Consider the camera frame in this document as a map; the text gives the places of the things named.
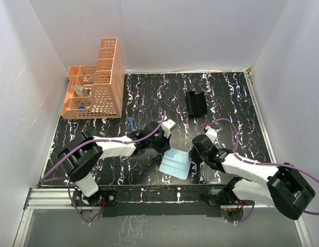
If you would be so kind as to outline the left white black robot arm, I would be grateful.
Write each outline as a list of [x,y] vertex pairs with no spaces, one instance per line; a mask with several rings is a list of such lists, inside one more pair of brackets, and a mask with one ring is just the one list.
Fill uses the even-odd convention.
[[82,137],[63,148],[57,159],[70,181],[79,188],[76,193],[83,203],[98,205],[103,197],[91,174],[98,160],[133,157],[142,155],[148,149],[163,154],[170,149],[171,130],[174,128],[175,122],[169,119],[161,125],[152,121],[142,130],[117,138],[96,137],[82,132]]

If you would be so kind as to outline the light blue cleaning cloth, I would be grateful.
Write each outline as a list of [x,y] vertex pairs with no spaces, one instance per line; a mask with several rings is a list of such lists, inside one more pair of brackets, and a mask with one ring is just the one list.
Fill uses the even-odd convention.
[[188,152],[171,148],[164,153],[159,171],[175,178],[186,180],[190,165],[191,158]]

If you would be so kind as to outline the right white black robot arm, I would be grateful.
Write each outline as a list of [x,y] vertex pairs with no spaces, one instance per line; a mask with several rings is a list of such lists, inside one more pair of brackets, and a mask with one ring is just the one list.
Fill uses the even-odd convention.
[[210,192],[203,197],[207,202],[219,205],[260,202],[276,207],[289,219],[297,220],[315,197],[314,189],[291,165],[267,166],[242,159],[229,149],[217,149],[206,134],[192,140],[189,156],[213,170],[233,175],[219,192]]

